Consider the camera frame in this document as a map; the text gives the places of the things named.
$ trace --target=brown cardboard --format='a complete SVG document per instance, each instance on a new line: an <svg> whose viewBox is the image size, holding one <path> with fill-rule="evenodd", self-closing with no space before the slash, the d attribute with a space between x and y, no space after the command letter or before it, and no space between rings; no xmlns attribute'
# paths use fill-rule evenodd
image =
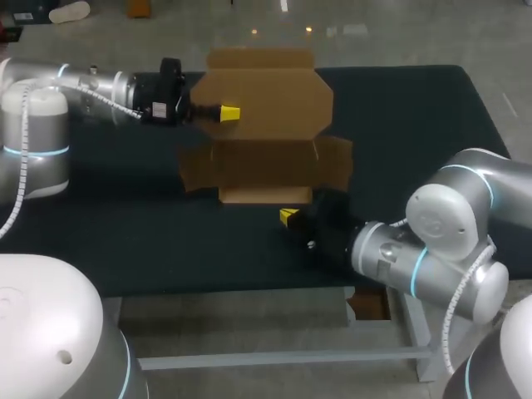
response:
<svg viewBox="0 0 532 399"><path fill-rule="evenodd" d="M333 92L305 50L214 50L191 91L196 104L240 107L240 120L198 121L209 145L179 153L188 190L218 187L225 203L305 204L312 187L347 190L348 140L316 137L332 119Z"/></svg>

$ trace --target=concrete floor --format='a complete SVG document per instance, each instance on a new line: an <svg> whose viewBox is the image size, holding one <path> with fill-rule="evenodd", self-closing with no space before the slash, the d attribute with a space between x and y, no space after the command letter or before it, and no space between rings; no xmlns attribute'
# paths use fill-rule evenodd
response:
<svg viewBox="0 0 532 399"><path fill-rule="evenodd" d="M520 0L288 0L288 12L279 0L234 1L231 7L229 0L152 0L153 17L131 21L126 0L95 0L86 20L28 27L8 52L127 71L154 71L162 57L202 70L209 49L222 46L311 47L319 67L457 64L470 74L512 156L532 162L532 7ZM530 291L530 284L514 283L509 300ZM400 319L378 334L347 330L342 301L338 289L131 298L122 323L141 357L404 340ZM409 362L151 372L148 378L155 399L437 399L441 388L417 383Z"/></svg>

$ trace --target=black table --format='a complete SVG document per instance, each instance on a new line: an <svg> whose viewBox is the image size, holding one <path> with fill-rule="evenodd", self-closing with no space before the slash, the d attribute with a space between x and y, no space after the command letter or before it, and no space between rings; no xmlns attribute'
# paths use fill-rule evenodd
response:
<svg viewBox="0 0 532 399"><path fill-rule="evenodd" d="M323 134L354 141L350 195L364 219L401 219L410 194L459 150L508 156L457 66L318 73L335 93L333 123ZM176 148L207 140L201 132L107 124L71 130L68 191L26 202L0 252L65 260L106 297L369 284L311 266L287 240L281 206L221 205L215 190L184 194ZM532 233L496 222L490 232L511 277L532 278L525 246Z"/></svg>

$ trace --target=box flap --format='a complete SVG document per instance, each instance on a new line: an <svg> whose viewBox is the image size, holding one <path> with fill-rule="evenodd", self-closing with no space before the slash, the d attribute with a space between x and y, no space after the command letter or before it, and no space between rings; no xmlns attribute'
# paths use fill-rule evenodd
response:
<svg viewBox="0 0 532 399"><path fill-rule="evenodd" d="M352 142L337 137L320 136L314 143L318 149L320 185L348 191L352 173Z"/></svg>
<svg viewBox="0 0 532 399"><path fill-rule="evenodd" d="M306 204L311 187L347 191L349 140L216 141L178 154L187 191L218 187L225 203Z"/></svg>
<svg viewBox="0 0 532 399"><path fill-rule="evenodd" d="M303 187L320 176L313 141L218 141L214 170L219 187Z"/></svg>
<svg viewBox="0 0 532 399"><path fill-rule="evenodd" d="M313 201L313 191L309 187L222 187L219 189L219 200L224 204L310 204Z"/></svg>
<svg viewBox="0 0 532 399"><path fill-rule="evenodd" d="M207 56L209 69L314 68L314 55L304 48L217 48Z"/></svg>
<svg viewBox="0 0 532 399"><path fill-rule="evenodd" d="M333 118L333 91L312 69L213 70L191 97L240 108L236 122L195 122L215 140L311 140Z"/></svg>
<svg viewBox="0 0 532 399"><path fill-rule="evenodd" d="M177 160L185 191L194 191L218 185L212 145L178 149Z"/></svg>

